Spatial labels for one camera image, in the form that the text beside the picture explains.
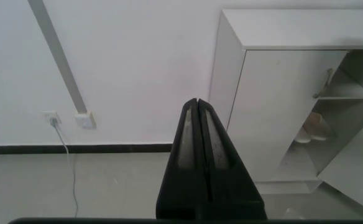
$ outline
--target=floor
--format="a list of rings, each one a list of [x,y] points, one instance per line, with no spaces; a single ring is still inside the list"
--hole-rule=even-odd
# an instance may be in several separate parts
[[[70,155],[78,217],[155,218],[169,153]],[[269,218],[363,219],[363,207],[327,185],[307,195],[263,195]],[[64,154],[0,155],[0,223],[72,217],[72,175]]]

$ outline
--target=open shelf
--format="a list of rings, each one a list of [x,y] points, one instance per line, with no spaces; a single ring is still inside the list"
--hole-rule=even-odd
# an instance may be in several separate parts
[[[341,69],[336,70],[334,77],[321,100],[359,100],[363,99],[363,87],[356,83]]]
[[[282,158],[274,177],[270,181],[318,180],[317,175],[318,172],[306,152],[305,144],[294,142]]]

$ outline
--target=black object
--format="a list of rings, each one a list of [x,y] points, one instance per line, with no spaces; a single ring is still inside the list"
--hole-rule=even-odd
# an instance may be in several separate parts
[[[157,200],[157,219],[266,220],[263,200],[213,107],[185,103]]]
[[[70,153],[170,152],[172,144],[67,145]],[[64,154],[64,146],[0,146],[1,154]]]

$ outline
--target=white cable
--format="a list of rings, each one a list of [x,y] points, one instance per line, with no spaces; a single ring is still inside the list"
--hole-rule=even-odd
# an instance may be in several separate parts
[[[71,166],[70,152],[68,151],[68,148],[65,145],[61,134],[58,132],[57,119],[56,118],[50,118],[50,124],[55,128],[55,130],[57,132],[57,135],[60,138],[60,140],[61,140],[61,142],[62,142],[62,144],[63,144],[63,146],[65,148],[65,151],[67,152],[67,162],[68,162],[68,165],[70,166],[70,170],[71,170],[71,173],[72,173],[72,176],[73,176],[72,193],[73,193],[73,196],[74,196],[74,202],[75,202],[75,206],[76,206],[76,210],[75,210],[75,218],[76,218],[76,216],[78,214],[78,209],[79,209],[78,201],[76,200],[76,196],[75,196],[75,159],[76,159],[76,154],[75,154],[75,159],[74,159],[74,166]]]

